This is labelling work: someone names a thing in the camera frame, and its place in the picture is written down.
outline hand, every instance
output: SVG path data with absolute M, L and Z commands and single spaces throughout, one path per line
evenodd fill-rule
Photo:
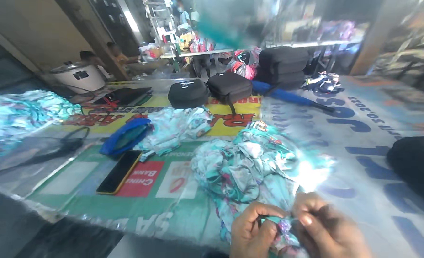
M 355 223 L 316 193 L 298 193 L 293 205 L 298 240 L 311 258 L 371 258 Z
M 230 258 L 267 258 L 272 241 L 276 237 L 276 224 L 265 220 L 258 228 L 259 215 L 283 218 L 287 215 L 281 208 L 252 202 L 244 212 L 233 221 L 231 227 Z

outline yellow banner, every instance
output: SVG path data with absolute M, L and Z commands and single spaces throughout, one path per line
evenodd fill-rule
M 236 115 L 233 116 L 228 105 L 220 104 L 215 98 L 209 98 L 206 107 L 214 115 L 212 129 L 206 135 L 234 136 L 252 120 L 260 119 L 261 96 L 250 96 L 233 103 Z
M 214 115 L 212 129 L 207 135 L 232 136 L 242 130 L 253 119 L 259 119 L 261 97 L 248 97 L 234 103 L 236 115 L 233 117 L 228 105 L 221 105 L 216 99 L 209 98 L 206 107 Z M 108 105 L 83 104 L 84 115 L 73 115 L 62 125 L 55 125 L 52 130 L 72 132 L 79 127 L 89 126 L 92 133 L 114 133 L 128 121 L 146 118 L 148 114 L 169 106 L 165 96 L 153 96 L 140 107 L 111 108 Z

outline smartphone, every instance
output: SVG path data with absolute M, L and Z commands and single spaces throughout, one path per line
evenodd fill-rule
M 128 176 L 131 174 L 135 165 L 139 161 L 141 151 L 129 150 L 125 152 L 112 171 L 107 175 L 104 181 L 96 189 L 98 194 L 114 195 L 118 193 Z

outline blue zipper pouch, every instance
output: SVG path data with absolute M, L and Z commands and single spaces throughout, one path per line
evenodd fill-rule
M 117 155 L 134 148 L 152 127 L 146 118 L 136 118 L 113 133 L 102 145 L 100 154 Z

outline rice cooker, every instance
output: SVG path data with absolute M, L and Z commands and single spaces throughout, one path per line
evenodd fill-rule
M 98 90 L 105 85 L 97 68 L 88 62 L 65 62 L 50 73 L 62 84 L 72 86 L 69 88 L 79 94 Z

